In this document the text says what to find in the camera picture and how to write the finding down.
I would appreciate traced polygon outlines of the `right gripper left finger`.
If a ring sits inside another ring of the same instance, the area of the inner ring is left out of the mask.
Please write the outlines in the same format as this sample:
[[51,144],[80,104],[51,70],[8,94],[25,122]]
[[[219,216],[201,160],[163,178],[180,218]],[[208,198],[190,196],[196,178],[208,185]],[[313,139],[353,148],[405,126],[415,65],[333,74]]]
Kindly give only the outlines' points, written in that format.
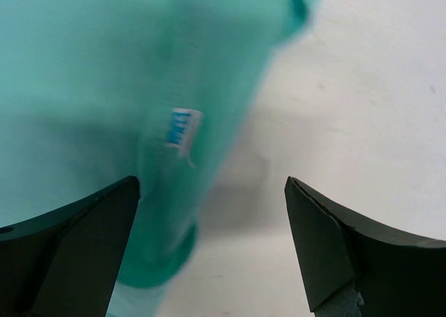
[[139,202],[128,176],[1,228],[1,315],[103,317]]

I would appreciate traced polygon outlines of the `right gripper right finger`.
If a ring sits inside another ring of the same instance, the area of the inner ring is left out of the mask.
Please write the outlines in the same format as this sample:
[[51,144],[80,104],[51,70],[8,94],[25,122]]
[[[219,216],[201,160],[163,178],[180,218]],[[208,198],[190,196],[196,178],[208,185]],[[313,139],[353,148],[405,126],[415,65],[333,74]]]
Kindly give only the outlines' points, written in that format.
[[445,242],[392,228],[290,177],[286,208],[315,316],[444,316]]

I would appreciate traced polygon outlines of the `teal t shirt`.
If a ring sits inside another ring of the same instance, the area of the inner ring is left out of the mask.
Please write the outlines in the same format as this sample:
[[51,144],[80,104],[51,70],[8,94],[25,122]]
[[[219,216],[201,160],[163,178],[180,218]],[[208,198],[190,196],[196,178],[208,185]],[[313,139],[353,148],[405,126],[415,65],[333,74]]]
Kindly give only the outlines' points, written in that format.
[[315,0],[1,0],[1,223],[136,176],[109,316],[154,316],[275,50]]

